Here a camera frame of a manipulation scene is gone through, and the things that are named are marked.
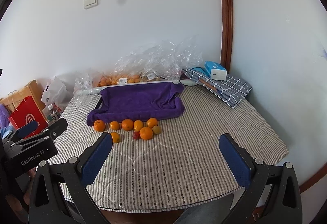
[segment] light switch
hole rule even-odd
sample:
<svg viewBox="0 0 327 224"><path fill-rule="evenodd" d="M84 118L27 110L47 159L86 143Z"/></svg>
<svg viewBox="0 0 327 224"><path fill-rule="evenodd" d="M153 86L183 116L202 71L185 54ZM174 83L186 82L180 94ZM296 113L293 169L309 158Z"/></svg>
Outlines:
<svg viewBox="0 0 327 224"><path fill-rule="evenodd" d="M84 9L98 5L97 0L84 0Z"/></svg>

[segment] finger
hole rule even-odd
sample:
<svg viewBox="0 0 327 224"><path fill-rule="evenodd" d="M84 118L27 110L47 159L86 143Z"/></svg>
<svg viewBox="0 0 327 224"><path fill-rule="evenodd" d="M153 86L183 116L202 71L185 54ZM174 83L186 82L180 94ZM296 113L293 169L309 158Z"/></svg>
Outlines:
<svg viewBox="0 0 327 224"><path fill-rule="evenodd" d="M27 172L28 176L30 176L31 178L34 178L35 177L35 168L29 170Z"/></svg>
<svg viewBox="0 0 327 224"><path fill-rule="evenodd" d="M6 200L15 213L22 211L22 204L19 202L19 200L16 197L9 194L6 195Z"/></svg>
<svg viewBox="0 0 327 224"><path fill-rule="evenodd" d="M25 192L25 194L23 196L23 199L24 199L24 202L26 205L29 205L29 203L30 203L33 181L34 181L34 179L32 179L30 181L30 183L28 184L27 191Z"/></svg>

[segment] red shopping bag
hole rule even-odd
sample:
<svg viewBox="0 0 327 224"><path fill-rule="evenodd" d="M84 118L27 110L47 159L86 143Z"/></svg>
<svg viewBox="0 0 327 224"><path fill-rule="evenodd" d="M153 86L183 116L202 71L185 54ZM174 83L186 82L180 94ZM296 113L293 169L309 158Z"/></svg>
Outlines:
<svg viewBox="0 0 327 224"><path fill-rule="evenodd" d="M39 126L33 133L30 133L27 137L40 133L48 126L48 123L43 118L43 115L40 112L39 108L36 106L32 96L28 96L18 105L16 110L10 115L9 121L12 123L14 128L18 129L33 120L36 120Z"/></svg>

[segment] wall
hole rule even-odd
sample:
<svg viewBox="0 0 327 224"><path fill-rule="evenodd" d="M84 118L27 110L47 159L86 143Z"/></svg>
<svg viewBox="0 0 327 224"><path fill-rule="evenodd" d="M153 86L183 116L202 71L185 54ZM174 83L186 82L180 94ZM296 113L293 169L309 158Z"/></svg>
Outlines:
<svg viewBox="0 0 327 224"><path fill-rule="evenodd" d="M233 0L231 72L253 86L250 102L290 150L303 183L327 162L327 13L319 0ZM309 223L327 186L303 196ZM309 207L310 200L320 201Z"/></svg>
<svg viewBox="0 0 327 224"><path fill-rule="evenodd" d="M112 70L134 48L197 35L220 60L221 0L13 0L0 21L0 95L80 69Z"/></svg>

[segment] screw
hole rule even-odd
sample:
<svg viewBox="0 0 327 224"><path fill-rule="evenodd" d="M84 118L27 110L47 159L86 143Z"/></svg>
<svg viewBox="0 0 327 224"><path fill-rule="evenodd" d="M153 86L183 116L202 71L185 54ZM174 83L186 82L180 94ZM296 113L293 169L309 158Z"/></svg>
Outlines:
<svg viewBox="0 0 327 224"><path fill-rule="evenodd" d="M264 161L262 159L260 159L260 158L256 158L254 161L258 165L262 165L264 163Z"/></svg>
<svg viewBox="0 0 327 224"><path fill-rule="evenodd" d="M76 161L77 161L77 158L76 158L76 157L71 157L71 158L68 160L68 162L69 162L70 164L74 164Z"/></svg>
<svg viewBox="0 0 327 224"><path fill-rule="evenodd" d="M39 166L40 167L43 167L45 164L46 164L46 161L45 160L42 160L42 161L40 161Z"/></svg>
<svg viewBox="0 0 327 224"><path fill-rule="evenodd" d="M286 166L286 168L289 168L289 169L293 168L293 165L290 162L286 162L285 166Z"/></svg>

